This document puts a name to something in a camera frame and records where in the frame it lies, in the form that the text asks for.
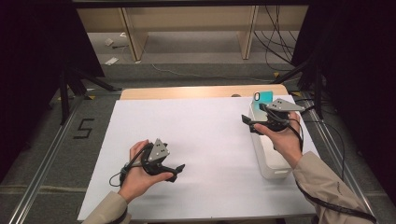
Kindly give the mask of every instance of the white container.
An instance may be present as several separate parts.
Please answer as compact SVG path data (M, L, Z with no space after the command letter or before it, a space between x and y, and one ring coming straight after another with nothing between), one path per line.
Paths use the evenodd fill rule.
M250 105L248 116L251 120L266 121L266 113ZM265 135L251 134L257 161L259 162L262 176L267 179L285 178L291 172L291 167L286 160L274 149L270 138Z

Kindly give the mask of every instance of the finger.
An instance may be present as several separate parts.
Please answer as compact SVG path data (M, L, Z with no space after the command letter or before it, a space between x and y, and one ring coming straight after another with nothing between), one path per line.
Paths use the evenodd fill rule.
M300 129L300 116L296 112L290 112L289 120L292 128L294 128L295 130Z
M131 147L131 149L130 149L129 160L131 160L134 157L134 155L136 155L148 143L149 143L149 140L146 139L145 141L140 141L140 142L137 142L136 144L134 144L134 146Z

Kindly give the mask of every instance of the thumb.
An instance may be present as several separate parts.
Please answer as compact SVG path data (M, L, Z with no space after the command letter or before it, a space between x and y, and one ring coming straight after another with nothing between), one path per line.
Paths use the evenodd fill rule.
M169 173L169 172L160 173L158 175L152 175L151 176L151 181L152 181L152 184L156 184L158 182L167 180L167 179L171 178L172 176L173 176L173 174Z
M254 129L256 129L257 131L259 131L262 134L268 135L271 134L271 130L269 130L269 128L265 127L264 125L260 124L260 123L256 123L254 124Z

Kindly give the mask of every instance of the table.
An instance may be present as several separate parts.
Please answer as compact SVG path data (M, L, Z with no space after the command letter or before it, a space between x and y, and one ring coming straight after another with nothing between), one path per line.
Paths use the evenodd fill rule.
M78 220L100 202L98 195L116 190L108 185L108 179L123 165L132 142L144 137L155 141L156 136L168 143L171 151L163 164L176 167L186 163L186 168L175 183L159 183L131 203L134 221L315 214L292 175L278 180L261 176L250 132L240 119L241 113L248 112L255 91L270 90L287 94L282 85L125 90L116 102ZM242 97L230 97L234 94ZM304 148L316 152L302 126Z

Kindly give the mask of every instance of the wrist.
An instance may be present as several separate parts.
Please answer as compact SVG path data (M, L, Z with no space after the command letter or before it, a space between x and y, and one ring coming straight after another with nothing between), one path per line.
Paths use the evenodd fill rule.
M135 197L130 192L126 192L123 189L120 189L118 194L125 200L126 203L130 203Z

